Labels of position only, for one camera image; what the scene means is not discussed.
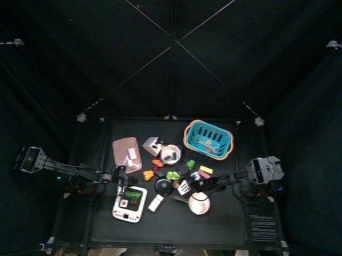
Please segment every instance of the black wall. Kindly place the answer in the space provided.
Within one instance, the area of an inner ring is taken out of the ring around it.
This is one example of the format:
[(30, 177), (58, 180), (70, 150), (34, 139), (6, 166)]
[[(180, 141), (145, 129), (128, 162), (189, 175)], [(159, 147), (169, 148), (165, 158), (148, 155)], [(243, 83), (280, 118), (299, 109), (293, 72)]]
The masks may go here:
[[(0, 37), (13, 37), (0, 27)], [(46, 242), (60, 191), (49, 173), (12, 170), (22, 146), (42, 147), (68, 161), (74, 116), (25, 53), (0, 47), (0, 254), (30, 251)]]
[(269, 152), (281, 159), (283, 227), (299, 251), (340, 255), (342, 51), (331, 51), (268, 118)]

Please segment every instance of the plastic basket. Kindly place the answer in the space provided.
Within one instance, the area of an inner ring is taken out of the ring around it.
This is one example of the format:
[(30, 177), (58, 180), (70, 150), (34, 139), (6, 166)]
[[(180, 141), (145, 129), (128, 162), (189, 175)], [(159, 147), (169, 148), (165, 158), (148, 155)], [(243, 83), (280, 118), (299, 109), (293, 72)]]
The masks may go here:
[(188, 149), (215, 160), (224, 160), (233, 148), (231, 133), (201, 120), (193, 120), (187, 126), (183, 142)]

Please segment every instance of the white object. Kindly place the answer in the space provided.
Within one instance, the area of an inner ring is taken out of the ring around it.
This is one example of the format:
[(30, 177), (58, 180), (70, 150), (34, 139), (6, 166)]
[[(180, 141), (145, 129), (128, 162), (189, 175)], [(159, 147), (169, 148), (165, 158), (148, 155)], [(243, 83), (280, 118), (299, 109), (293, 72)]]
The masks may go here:
[(175, 164), (180, 159), (180, 149), (175, 145), (168, 145), (163, 147), (161, 153), (160, 153), (160, 159), (164, 164), (172, 165)]
[(142, 144), (142, 148), (152, 154), (152, 156), (157, 156), (161, 151), (163, 145), (156, 144), (159, 137), (149, 137)]
[(140, 187), (129, 187), (130, 190), (136, 190), (137, 192), (141, 192), (141, 198), (138, 201), (138, 208), (136, 211), (129, 210), (128, 208), (128, 200), (122, 199), (120, 196), (121, 187), (117, 186), (117, 197), (114, 200), (113, 208), (112, 208), (112, 216), (122, 221), (128, 221), (132, 223), (136, 223), (141, 219), (142, 209), (144, 209), (144, 202), (145, 202), (145, 196), (146, 196), (146, 190)]
[(84, 113), (80, 113), (77, 116), (76, 116), (76, 119), (78, 122), (85, 122), (86, 120), (86, 115)]
[(136, 153), (133, 148), (128, 148), (128, 156), (130, 160), (136, 159)]
[(189, 191), (188, 183), (185, 180), (183, 180), (177, 187), (177, 192), (183, 196), (188, 191)]
[(150, 202), (148, 209), (154, 212), (156, 208), (159, 207), (161, 201), (164, 200), (164, 198), (160, 195), (156, 195), (153, 201)]
[(188, 208), (196, 215), (201, 215), (208, 211), (209, 199), (203, 192), (191, 195), (188, 198)]

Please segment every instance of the metal rod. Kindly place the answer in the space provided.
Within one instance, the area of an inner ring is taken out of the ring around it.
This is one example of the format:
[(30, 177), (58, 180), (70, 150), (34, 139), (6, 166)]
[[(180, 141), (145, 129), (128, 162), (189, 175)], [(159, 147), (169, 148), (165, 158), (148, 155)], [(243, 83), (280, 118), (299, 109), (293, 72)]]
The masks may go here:
[(229, 1), (177, 41), (185, 39), (235, 1)]
[[(215, 78), (215, 80), (219, 82), (219, 84), (224, 87), (228, 87), (228, 85), (219, 79), (219, 77), (213, 74), (213, 72), (209, 70), (209, 68), (204, 65), (204, 63), (195, 57), (195, 55), (189, 52), (189, 50), (184, 47), (184, 45), (179, 42), (175, 41), (177, 45), (181, 47), (181, 49), (188, 53), (188, 55), (195, 59), (195, 61), (200, 64), (200, 66), (207, 70), (207, 72), (211, 74), (211, 76)], [(249, 112), (255, 115), (255, 117), (259, 117), (257, 113), (252, 110), (249, 105), (237, 97), (235, 96), (235, 99), (237, 99), (244, 107), (249, 110)]]
[(157, 23), (144, 14), (144, 12), (130, 3), (130, 1), (125, 0), (125, 2), (133, 7), (133, 9), (148, 19), (148, 21), (168, 35), (168, 32), (157, 25)]
[(133, 74), (118, 84), (118, 85), (116, 85), (114, 87), (113, 87), (113, 90), (114, 89), (117, 89), (168, 50), (171, 49), (171, 47), (168, 47), (168, 48), (165, 48), (164, 50), (163, 50), (163, 52), (161, 53), (159, 53), (154, 57), (153, 57), (153, 59), (152, 60), (149, 60), (142, 66), (141, 66), (141, 68), (138, 68), (134, 72), (133, 72)]

